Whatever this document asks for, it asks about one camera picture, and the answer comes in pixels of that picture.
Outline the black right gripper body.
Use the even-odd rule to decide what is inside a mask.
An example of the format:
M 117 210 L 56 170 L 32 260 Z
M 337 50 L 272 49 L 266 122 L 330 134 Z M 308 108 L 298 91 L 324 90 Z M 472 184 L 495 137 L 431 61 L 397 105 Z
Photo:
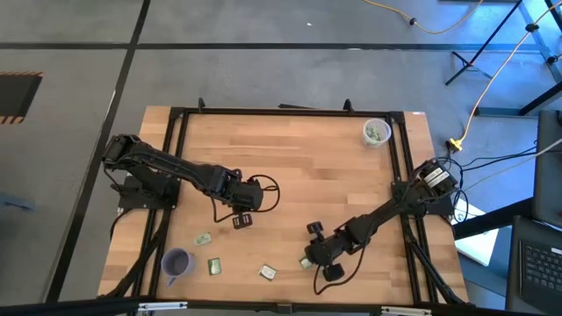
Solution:
M 345 274 L 342 265 L 334 263 L 334 260 L 352 248 L 353 243 L 345 236 L 334 234 L 325 238 L 318 234 L 305 247 L 305 255 L 309 262 L 322 268 L 322 275 L 327 282 L 333 282 Z

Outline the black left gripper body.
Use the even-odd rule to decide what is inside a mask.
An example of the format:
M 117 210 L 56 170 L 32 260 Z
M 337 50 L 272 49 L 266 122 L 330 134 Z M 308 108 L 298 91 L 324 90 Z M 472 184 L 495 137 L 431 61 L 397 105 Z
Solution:
M 236 212 L 258 211 L 263 202 L 263 188 L 255 176 L 246 181 L 235 178 L 227 182 L 226 205 Z

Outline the purple mug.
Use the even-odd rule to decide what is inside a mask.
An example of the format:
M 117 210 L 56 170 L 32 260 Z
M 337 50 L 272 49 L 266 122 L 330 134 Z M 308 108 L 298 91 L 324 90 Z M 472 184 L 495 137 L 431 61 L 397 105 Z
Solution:
M 171 286 L 179 277 L 189 275 L 194 268 L 193 254 L 183 248 L 172 248 L 161 259 L 161 270 L 167 277 L 168 286 Z

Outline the clear plastic cup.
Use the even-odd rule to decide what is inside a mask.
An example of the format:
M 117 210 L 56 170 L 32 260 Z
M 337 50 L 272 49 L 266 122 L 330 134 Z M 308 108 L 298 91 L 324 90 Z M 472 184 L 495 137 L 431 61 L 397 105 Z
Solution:
M 366 147 L 379 147 L 393 135 L 392 128 L 381 118 L 371 118 L 364 123 L 363 141 Z

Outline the white paper box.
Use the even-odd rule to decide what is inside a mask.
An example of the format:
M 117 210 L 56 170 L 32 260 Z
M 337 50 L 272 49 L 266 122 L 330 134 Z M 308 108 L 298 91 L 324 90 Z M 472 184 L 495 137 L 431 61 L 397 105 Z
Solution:
M 468 219 L 473 219 L 485 212 L 481 211 L 476 206 L 468 204 L 460 198 L 454 208 L 454 213 L 450 218 L 450 223 L 454 226 Z M 492 258 L 494 245 L 497 239 L 499 229 L 490 230 L 484 233 L 473 235 L 455 241 L 457 251 L 474 260 L 475 262 L 487 267 Z

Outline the black desk beam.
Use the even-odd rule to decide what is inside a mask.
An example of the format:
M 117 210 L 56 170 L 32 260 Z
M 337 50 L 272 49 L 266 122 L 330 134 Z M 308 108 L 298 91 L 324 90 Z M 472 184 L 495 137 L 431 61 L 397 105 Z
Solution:
M 533 197 L 526 198 L 495 211 L 479 215 L 452 226 L 454 239 L 462 240 L 504 226 L 510 226 L 515 216 L 532 218 Z

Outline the black laptop keyboard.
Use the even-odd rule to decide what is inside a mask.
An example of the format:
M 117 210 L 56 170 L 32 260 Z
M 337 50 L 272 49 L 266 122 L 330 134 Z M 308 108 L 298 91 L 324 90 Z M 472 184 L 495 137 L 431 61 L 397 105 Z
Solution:
M 514 217 L 506 309 L 562 316 L 562 231 Z

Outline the blue floor object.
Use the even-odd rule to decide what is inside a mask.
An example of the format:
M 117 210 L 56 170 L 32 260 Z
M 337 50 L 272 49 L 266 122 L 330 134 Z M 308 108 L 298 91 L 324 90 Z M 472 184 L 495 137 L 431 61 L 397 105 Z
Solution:
M 1 206 L 13 206 L 24 211 L 33 211 L 35 209 L 35 204 L 33 201 L 16 197 L 4 192 L 0 192 L 0 205 Z

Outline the hazard striped floor hatch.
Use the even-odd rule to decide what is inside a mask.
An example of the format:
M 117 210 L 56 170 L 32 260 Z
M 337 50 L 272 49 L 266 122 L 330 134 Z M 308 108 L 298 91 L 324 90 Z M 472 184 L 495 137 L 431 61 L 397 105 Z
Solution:
M 0 125 L 25 120 L 43 76 L 43 72 L 0 71 Z

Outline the black tripod stand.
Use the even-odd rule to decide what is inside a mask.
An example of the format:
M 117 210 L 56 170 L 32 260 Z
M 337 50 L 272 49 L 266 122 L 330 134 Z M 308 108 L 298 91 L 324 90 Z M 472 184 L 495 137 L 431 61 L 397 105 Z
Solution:
M 461 69 L 458 70 L 454 75 L 452 75 L 444 84 L 449 86 L 452 84 L 459 76 L 468 71 L 475 71 L 480 73 L 488 80 L 493 78 L 492 75 L 483 71 L 476 66 L 476 60 L 485 51 L 511 51 L 515 44 L 492 44 L 492 40 L 500 32 L 501 28 L 508 22 L 508 20 L 514 15 L 516 11 L 519 11 L 522 18 L 526 24 L 532 22 L 532 18 L 529 10 L 523 3 L 524 0 L 491 0 L 493 3 L 513 3 L 513 7 L 508 11 L 506 16 L 501 20 L 501 22 L 494 28 L 494 30 L 488 35 L 487 39 L 483 44 L 478 44 L 474 50 L 476 53 L 473 57 L 467 60 L 461 54 L 458 53 L 460 50 L 469 50 L 467 45 L 454 46 L 451 49 L 452 55 L 462 63 Z M 549 45 L 543 36 L 545 28 L 536 29 L 530 34 L 530 37 L 534 40 L 533 44 L 528 46 L 521 45 L 518 52 L 528 49 L 533 52 L 538 52 L 544 59 L 544 65 L 549 69 L 551 75 L 555 81 L 555 84 L 549 88 L 546 92 L 540 94 L 538 97 L 534 98 L 528 104 L 520 108 L 508 108 L 499 106 L 482 106 L 479 105 L 475 112 L 475 116 L 481 117 L 507 117 L 507 118 L 526 118 L 526 117 L 536 117 L 538 112 L 544 110 L 550 106 L 555 101 L 562 101 L 562 48 L 559 52 L 556 52 L 553 45 Z

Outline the black aluminium table frame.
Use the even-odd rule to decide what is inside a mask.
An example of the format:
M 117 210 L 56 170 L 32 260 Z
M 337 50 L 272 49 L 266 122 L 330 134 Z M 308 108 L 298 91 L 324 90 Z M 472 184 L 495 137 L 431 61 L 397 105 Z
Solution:
M 383 119 L 389 141 L 366 147 L 363 127 Z M 187 301 L 187 308 L 294 312 L 381 312 L 382 306 L 429 309 L 433 316 L 467 308 L 465 286 L 450 226 L 429 215 L 396 216 L 353 255 L 341 254 L 345 272 L 327 282 L 322 268 L 299 261 L 320 221 L 326 237 L 352 217 L 378 209 L 391 185 L 434 159 L 423 115 L 317 109 L 150 109 L 139 134 L 150 146 L 194 163 L 239 169 L 263 188 L 258 211 L 236 212 L 179 182 L 171 204 L 122 196 L 122 217 L 112 235 L 98 294 L 123 298 L 129 312 L 139 303 Z M 134 205 L 127 203 L 134 200 Z M 250 213 L 253 225 L 236 230 L 232 219 Z M 200 247 L 194 239 L 210 233 Z M 194 270 L 171 286 L 161 270 L 172 248 L 193 254 Z M 221 273 L 210 276 L 209 259 Z M 258 274 L 267 264 L 273 281 Z

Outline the silver metal bracket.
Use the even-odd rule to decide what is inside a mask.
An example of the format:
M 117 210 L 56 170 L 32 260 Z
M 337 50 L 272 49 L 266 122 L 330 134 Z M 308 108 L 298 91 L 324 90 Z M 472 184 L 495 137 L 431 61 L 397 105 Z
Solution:
M 144 302 L 139 303 L 137 311 L 138 312 L 157 312 L 157 311 L 168 311 L 168 310 L 181 310 L 188 307 L 187 301 L 175 301 L 175 302 Z
M 433 314 L 429 309 L 404 306 L 382 306 L 380 316 L 433 316 Z

